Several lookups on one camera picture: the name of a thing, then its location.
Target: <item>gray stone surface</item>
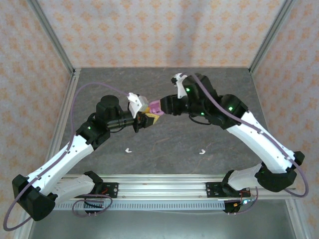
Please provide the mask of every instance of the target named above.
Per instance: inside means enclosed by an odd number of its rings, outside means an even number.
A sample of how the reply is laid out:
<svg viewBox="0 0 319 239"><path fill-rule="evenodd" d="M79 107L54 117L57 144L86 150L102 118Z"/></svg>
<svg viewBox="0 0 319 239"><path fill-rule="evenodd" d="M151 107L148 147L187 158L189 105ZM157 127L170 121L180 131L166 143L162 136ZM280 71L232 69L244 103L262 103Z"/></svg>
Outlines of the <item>gray stone surface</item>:
<svg viewBox="0 0 319 239"><path fill-rule="evenodd" d="M146 96L151 102L176 94L170 79L179 72L206 75L219 95L239 97L265 126L253 80L245 68L86 68L81 70L77 88L89 82L104 82L125 92ZM104 95L119 97L123 109L127 99L100 86L89 86L78 96L74 124L78 128L95 111ZM68 122L63 137L70 137ZM135 133L132 127L112 134L91 155L82 159L70 173L93 170L98 174L225 174L230 169L244 169L260 162L239 139L217 126L198 125L187 115L164 115L152 127Z"/></svg>

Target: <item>wallpaper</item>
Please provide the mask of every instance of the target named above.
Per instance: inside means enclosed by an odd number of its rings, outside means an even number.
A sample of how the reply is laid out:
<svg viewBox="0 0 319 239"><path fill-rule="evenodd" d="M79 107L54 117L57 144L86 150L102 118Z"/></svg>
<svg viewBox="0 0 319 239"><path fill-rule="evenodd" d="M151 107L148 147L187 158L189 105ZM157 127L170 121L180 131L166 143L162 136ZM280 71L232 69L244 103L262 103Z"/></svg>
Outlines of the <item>wallpaper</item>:
<svg viewBox="0 0 319 239"><path fill-rule="evenodd" d="M11 181L45 159L69 74L25 0L0 1L0 221ZM20 218L15 206L9 227ZM0 228L0 238L13 238Z"/></svg>
<svg viewBox="0 0 319 239"><path fill-rule="evenodd" d="M40 0L74 67L249 67L284 0Z"/></svg>
<svg viewBox="0 0 319 239"><path fill-rule="evenodd" d="M319 235L319 4L298 0L254 74L271 133L302 151L310 184L303 199L313 238ZM304 191L301 178L297 188Z"/></svg>

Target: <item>patterned wallpaper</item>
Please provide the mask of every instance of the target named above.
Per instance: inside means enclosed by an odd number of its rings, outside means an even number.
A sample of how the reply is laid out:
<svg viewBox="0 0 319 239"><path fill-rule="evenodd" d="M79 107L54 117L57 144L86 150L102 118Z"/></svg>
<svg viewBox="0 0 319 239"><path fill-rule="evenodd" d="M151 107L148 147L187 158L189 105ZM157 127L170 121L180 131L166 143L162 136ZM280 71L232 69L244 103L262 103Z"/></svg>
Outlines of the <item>patterned wallpaper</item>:
<svg viewBox="0 0 319 239"><path fill-rule="evenodd" d="M40 0L74 67L249 67L284 0Z"/></svg>
<svg viewBox="0 0 319 239"><path fill-rule="evenodd" d="M319 235L319 3L298 0L254 74L268 128L306 158L303 199L313 238ZM301 178L297 188L303 192Z"/></svg>
<svg viewBox="0 0 319 239"><path fill-rule="evenodd" d="M69 74L26 0L0 1L0 221L13 201L11 181L45 159ZM16 206L9 220L20 216ZM0 238L13 233L0 229Z"/></svg>

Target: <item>white plastic piece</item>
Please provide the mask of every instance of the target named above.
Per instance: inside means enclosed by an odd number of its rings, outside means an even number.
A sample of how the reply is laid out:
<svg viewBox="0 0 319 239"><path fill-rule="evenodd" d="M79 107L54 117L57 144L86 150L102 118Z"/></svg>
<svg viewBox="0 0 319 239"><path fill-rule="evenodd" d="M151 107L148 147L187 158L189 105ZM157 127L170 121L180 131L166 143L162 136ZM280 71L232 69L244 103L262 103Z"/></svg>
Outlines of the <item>white plastic piece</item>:
<svg viewBox="0 0 319 239"><path fill-rule="evenodd" d="M87 175L58 183L52 190L53 194L58 195L55 199L55 204L57 205L79 195L89 194L94 185L93 180Z"/></svg>
<svg viewBox="0 0 319 239"><path fill-rule="evenodd" d="M48 168L53 162L55 162L63 152L65 152L67 145L64 146L55 156L53 156L49 161L47 161L43 166L35 170L28 175L30 182L43 170ZM81 136L74 136L72 146L69 153L67 153L62 160L57 163L52 169L46 172L42 177L33 183L33 187L39 187L40 193L43 195L48 195L58 183L58 181L68 172L71 168L75 166L82 158L92 153L92 145L86 144L86 139Z"/></svg>
<svg viewBox="0 0 319 239"><path fill-rule="evenodd" d="M184 96L187 96L186 90L183 86L183 80L185 80L185 78L187 77L187 75L183 75L181 77L181 74L183 73L178 73L176 75L173 76L173 78L176 79L176 86L177 86L177 97L179 99L181 99Z"/></svg>
<svg viewBox="0 0 319 239"><path fill-rule="evenodd" d="M144 96L138 96L136 94L129 93L128 99L130 101L129 110L131 111L133 118L136 118L136 115L139 111L146 111L149 106L149 102Z"/></svg>
<svg viewBox="0 0 319 239"><path fill-rule="evenodd" d="M295 159L294 152L280 144L270 133L267 132L255 119L251 112L246 112L242 117L242 120L253 124L261 129L264 133L273 138L277 144L290 156L292 160ZM272 173L286 173L287 168L291 168L292 163L285 159L284 155L262 134L257 133L252 128L240 124L234 125L227 129L228 132L235 135L241 141L243 141L248 147L250 147L255 154L257 154L261 160L265 163L267 168Z"/></svg>
<svg viewBox="0 0 319 239"><path fill-rule="evenodd" d="M260 170L261 163L244 170L235 170L228 179L228 184L236 191L242 190L243 188L255 188L260 187L255 174Z"/></svg>

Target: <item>enclosure wall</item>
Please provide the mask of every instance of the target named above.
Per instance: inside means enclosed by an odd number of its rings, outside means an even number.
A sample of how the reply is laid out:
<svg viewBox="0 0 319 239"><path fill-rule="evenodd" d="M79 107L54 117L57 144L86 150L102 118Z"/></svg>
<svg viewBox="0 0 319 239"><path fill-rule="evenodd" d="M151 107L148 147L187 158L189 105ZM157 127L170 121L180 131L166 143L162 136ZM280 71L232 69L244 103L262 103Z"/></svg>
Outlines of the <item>enclosure wall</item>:
<svg viewBox="0 0 319 239"><path fill-rule="evenodd" d="M13 201L12 179L45 159L70 76L25 0L0 1L0 220ZM10 216L18 223L20 206ZM13 233L2 227L0 238Z"/></svg>
<svg viewBox="0 0 319 239"><path fill-rule="evenodd" d="M270 132L305 155L310 184L303 199L313 238L319 235L319 4L299 0L254 74ZM297 181L304 190L301 178Z"/></svg>
<svg viewBox="0 0 319 239"><path fill-rule="evenodd" d="M249 67L284 0L40 0L74 67Z"/></svg>

